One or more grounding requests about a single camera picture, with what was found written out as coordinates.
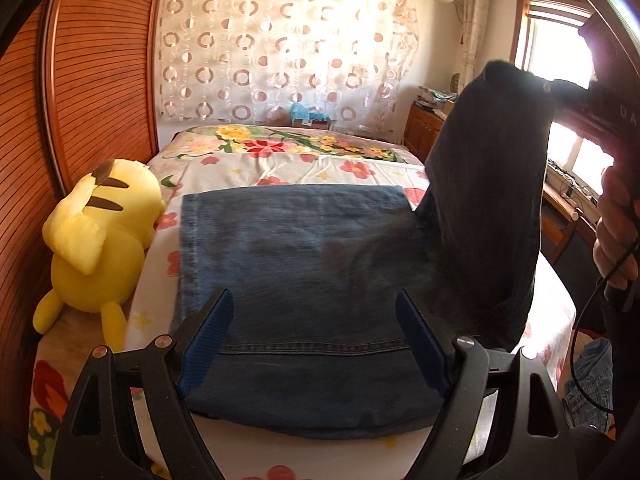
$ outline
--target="yellow plush toy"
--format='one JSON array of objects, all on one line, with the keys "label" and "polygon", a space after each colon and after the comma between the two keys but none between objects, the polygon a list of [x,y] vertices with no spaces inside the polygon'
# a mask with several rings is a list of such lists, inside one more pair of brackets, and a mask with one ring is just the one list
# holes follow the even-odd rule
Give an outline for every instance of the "yellow plush toy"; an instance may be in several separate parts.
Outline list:
[{"label": "yellow plush toy", "polygon": [[82,177],[42,227],[53,251],[53,290],[33,315],[37,332],[49,330],[66,303],[99,312],[105,343],[121,351],[127,320],[120,305],[136,287],[164,206],[158,180],[140,162],[107,160]]}]

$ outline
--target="hand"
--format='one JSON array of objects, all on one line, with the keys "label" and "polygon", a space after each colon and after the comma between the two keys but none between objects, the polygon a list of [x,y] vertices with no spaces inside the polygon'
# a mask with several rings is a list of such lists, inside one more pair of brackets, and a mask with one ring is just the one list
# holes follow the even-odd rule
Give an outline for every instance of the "hand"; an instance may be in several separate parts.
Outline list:
[{"label": "hand", "polygon": [[[593,246],[593,261],[604,277],[638,238],[638,231],[625,213],[625,209],[631,204],[631,198],[614,168],[607,168],[602,174],[602,190],[598,200],[601,218],[596,230],[597,240]],[[640,200],[634,200],[634,210],[640,217]],[[627,280],[635,280],[637,277],[638,263],[631,255],[611,277],[609,285],[624,290]]]}]

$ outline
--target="wooden desk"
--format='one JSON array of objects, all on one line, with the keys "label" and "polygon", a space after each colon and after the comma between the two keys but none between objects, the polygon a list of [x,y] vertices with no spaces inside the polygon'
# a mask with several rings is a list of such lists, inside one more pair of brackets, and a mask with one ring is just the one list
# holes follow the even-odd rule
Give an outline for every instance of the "wooden desk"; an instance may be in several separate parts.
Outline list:
[{"label": "wooden desk", "polygon": [[546,182],[542,185],[542,197],[545,198],[556,209],[556,211],[558,211],[567,220],[573,220],[575,222],[580,216],[580,214],[575,210],[575,207]]},{"label": "wooden desk", "polygon": [[540,230],[543,234],[543,243],[541,249],[549,263],[553,265],[560,257],[574,231],[590,248],[593,247],[596,240],[595,229],[579,209],[571,205],[546,182],[543,184],[542,199]]}]

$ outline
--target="black cable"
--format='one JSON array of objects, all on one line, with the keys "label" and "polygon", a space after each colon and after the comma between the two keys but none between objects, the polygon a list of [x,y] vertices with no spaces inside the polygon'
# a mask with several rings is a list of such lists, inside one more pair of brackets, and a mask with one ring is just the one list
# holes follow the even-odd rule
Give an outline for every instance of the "black cable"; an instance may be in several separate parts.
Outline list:
[{"label": "black cable", "polygon": [[578,316],[578,319],[575,320],[574,336],[571,339],[571,353],[569,355],[569,360],[570,360],[569,364],[570,364],[570,368],[571,368],[571,378],[574,380],[575,387],[578,388],[578,391],[582,394],[582,396],[587,400],[588,403],[592,404],[593,406],[598,408],[601,412],[605,412],[605,413],[613,413],[613,410],[610,410],[609,408],[607,408],[607,407],[601,405],[600,403],[596,402],[595,400],[591,399],[591,397],[588,396],[587,392],[585,392],[582,389],[582,387],[580,386],[580,383],[578,382],[578,377],[576,377],[576,375],[575,375],[575,367],[574,367],[575,342],[578,339],[578,327],[580,326],[580,322],[582,320],[582,316],[584,315],[585,311],[587,310],[587,308],[591,304],[591,301],[593,301],[593,298],[595,298],[596,295],[599,294],[602,291],[602,289],[607,285],[607,282],[611,279],[611,277],[616,272],[618,272],[618,269],[622,266],[622,264],[625,262],[625,260],[629,256],[631,256],[631,253],[633,253],[633,251],[636,250],[637,246],[638,246],[638,240],[633,242],[629,246],[629,248],[625,251],[625,254],[618,261],[616,261],[616,264],[613,266],[613,269],[611,269],[609,271],[609,273],[604,278],[598,280],[598,283],[596,284],[596,288],[594,289],[593,293],[591,294],[591,296],[587,300],[587,303],[584,304],[584,307],[583,307],[582,311],[580,312],[580,315]]}]

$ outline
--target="wooden wardrobe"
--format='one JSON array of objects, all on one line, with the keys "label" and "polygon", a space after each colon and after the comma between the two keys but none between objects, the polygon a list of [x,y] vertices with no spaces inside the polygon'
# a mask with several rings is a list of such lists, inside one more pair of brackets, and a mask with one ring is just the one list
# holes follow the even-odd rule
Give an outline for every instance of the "wooden wardrobe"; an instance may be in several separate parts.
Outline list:
[{"label": "wooden wardrobe", "polygon": [[44,0],[0,59],[0,424],[26,441],[38,335],[50,289],[40,230],[105,158],[158,150],[151,93],[158,0]]}]

